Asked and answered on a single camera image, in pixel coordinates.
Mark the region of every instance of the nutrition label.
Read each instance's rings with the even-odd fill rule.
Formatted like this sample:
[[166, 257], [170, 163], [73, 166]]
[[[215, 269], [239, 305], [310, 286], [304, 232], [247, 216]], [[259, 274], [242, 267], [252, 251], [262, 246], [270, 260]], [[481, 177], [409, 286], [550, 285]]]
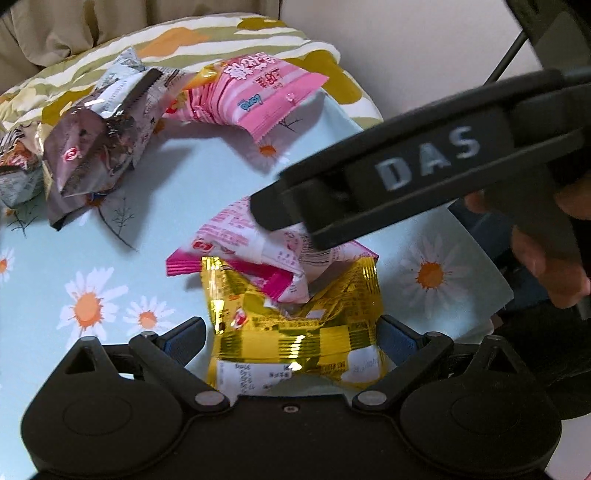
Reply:
[[216, 388], [234, 402], [238, 395], [264, 395], [273, 385], [291, 378], [287, 364], [238, 364], [217, 361]]

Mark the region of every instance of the orange flower center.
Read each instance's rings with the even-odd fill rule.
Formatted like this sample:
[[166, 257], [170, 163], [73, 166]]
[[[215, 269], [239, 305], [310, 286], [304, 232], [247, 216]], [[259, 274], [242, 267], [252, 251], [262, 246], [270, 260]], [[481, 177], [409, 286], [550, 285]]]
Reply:
[[438, 263], [428, 262], [421, 264], [418, 272], [417, 283], [423, 288], [437, 288], [443, 283], [443, 270]]
[[259, 147], [259, 152], [263, 157], [273, 157], [277, 155], [277, 150], [273, 145], [262, 145]]
[[92, 327], [103, 319], [102, 305], [94, 293], [83, 294], [74, 306], [76, 321], [83, 328]]
[[105, 201], [106, 197], [97, 196], [94, 200], [87, 200], [86, 204], [89, 207], [100, 207], [100, 205]]
[[156, 322], [158, 322], [158, 319], [156, 318], [156, 315], [154, 315], [154, 312], [147, 311], [139, 314], [139, 324], [145, 329], [150, 330], [154, 328]]

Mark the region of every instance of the pink snack bag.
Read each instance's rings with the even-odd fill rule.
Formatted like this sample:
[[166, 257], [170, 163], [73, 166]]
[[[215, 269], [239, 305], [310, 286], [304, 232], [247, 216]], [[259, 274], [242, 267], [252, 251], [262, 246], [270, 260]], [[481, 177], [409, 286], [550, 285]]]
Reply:
[[166, 259], [169, 277], [201, 270], [201, 257], [220, 257], [272, 300], [305, 303], [308, 284], [336, 262], [378, 256], [358, 242], [315, 250], [302, 225], [276, 232], [259, 228], [249, 210], [250, 198], [231, 204], [203, 225], [190, 242]]
[[203, 68], [164, 117], [237, 125], [258, 142], [328, 79], [266, 53], [235, 57]]

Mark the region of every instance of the finger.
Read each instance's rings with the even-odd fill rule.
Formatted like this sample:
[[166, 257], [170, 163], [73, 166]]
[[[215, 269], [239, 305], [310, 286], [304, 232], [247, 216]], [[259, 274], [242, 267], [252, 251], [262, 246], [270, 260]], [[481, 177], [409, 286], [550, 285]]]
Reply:
[[563, 188], [554, 198], [567, 215], [591, 220], [591, 171], [578, 182]]
[[466, 203], [466, 208], [471, 212], [486, 213], [488, 211], [484, 201], [483, 192], [469, 193], [464, 197], [464, 202]]
[[573, 262], [547, 259], [546, 271], [538, 280], [548, 290], [550, 300], [562, 309], [572, 307], [591, 294], [591, 280], [583, 267]]
[[577, 303], [584, 299], [585, 296], [580, 295], [561, 295], [559, 293], [548, 292], [550, 300], [556, 308], [569, 309], [574, 307]]
[[556, 258], [546, 259], [546, 269], [538, 276], [548, 291], [561, 295], [589, 295], [589, 279], [577, 263]]
[[526, 235], [517, 227], [513, 227], [511, 249], [519, 260], [535, 277], [539, 277], [546, 270], [546, 255], [544, 249], [532, 237]]

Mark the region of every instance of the beige curtain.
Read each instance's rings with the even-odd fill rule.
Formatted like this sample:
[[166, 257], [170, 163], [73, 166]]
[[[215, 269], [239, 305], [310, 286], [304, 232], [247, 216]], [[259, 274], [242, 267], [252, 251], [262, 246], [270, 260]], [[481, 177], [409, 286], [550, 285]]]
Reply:
[[113, 38], [183, 17], [254, 12], [280, 0], [20, 0], [0, 18], [0, 93]]

